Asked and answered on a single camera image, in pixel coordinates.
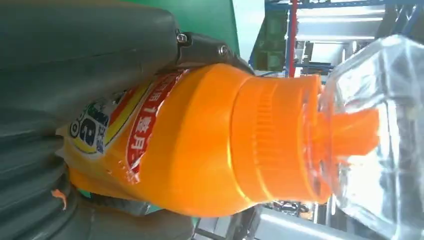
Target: green panel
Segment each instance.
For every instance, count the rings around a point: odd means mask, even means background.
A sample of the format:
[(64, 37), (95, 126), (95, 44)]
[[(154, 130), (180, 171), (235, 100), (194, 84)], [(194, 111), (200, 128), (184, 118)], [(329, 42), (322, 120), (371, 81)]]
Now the green panel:
[(287, 11), (267, 11), (252, 53), (253, 69), (281, 72), (286, 63)]
[(170, 11), (181, 30), (224, 41), (240, 54), (232, 0), (126, 0)]

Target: bolt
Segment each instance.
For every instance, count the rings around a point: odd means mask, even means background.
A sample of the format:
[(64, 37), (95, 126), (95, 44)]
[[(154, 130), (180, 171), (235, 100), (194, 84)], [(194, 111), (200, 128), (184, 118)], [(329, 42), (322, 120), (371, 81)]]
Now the bolt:
[(176, 41), (179, 44), (186, 44), (189, 41), (189, 38), (187, 37), (187, 35), (185, 35), (184, 33), (178, 33), (176, 35)]
[(228, 54), (228, 47), (226, 45), (222, 45), (218, 48), (218, 54), (224, 57)]

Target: orange plastic bottle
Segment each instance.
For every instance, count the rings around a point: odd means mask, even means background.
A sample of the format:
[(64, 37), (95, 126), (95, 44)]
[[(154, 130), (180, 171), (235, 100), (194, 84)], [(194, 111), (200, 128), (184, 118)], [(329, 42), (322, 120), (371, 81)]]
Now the orange plastic bottle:
[[(336, 152), (360, 155), (378, 144), (376, 111), (341, 114), (323, 130), (318, 76), (261, 78), (216, 64), (183, 74), (175, 86), (165, 82), (127, 92), (98, 149), (78, 142), (92, 134), (87, 128), (62, 132), (74, 185), (181, 214), (226, 216), (277, 199), (325, 202), (331, 191), (320, 164), (335, 154), (325, 146), (340, 142)], [(158, 86), (164, 101), (146, 105)], [(143, 111), (152, 109), (143, 125)], [(146, 147), (134, 151), (143, 136)]]

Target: orange bottle cap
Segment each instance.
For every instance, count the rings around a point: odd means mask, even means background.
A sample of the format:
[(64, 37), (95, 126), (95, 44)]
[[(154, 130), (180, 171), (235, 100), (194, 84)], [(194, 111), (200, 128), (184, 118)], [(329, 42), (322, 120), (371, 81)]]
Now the orange bottle cap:
[[(318, 76), (252, 77), (241, 87), (231, 120), (233, 169), (255, 202), (326, 202), (331, 194), (322, 164), (336, 156), (362, 155), (379, 142), (376, 110), (353, 114), (318, 112)], [(332, 168), (330, 178), (337, 178)]]

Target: blue metal rack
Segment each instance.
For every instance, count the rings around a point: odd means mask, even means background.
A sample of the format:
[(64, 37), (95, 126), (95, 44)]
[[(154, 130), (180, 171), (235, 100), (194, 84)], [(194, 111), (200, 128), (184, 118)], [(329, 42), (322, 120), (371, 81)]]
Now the blue metal rack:
[[(349, 2), (327, 2), (327, 3), (276, 3), (269, 2), (265, 4), (266, 11), (288, 11), (291, 16), (296, 17), (297, 9), (319, 9), (319, 8), (343, 8), (343, 7), (363, 7), (363, 6), (377, 6), (377, 5), (400, 5), (398, 8), (398, 16), (393, 27), (393, 34), (403, 34), (410, 37), (413, 25), (416, 23), (419, 15), (424, 11), (424, 0), (362, 0), (362, 1), (349, 1)], [(285, 56), (285, 72), (286, 76), (294, 76), (294, 67), (315, 68), (321, 69), (324, 72), (330, 72), (333, 66), (316, 65), (316, 64), (294, 64), (294, 49), (293, 43), (296, 38), (296, 21), (293, 19), (288, 22), (288, 38), (286, 41), (286, 56)]]

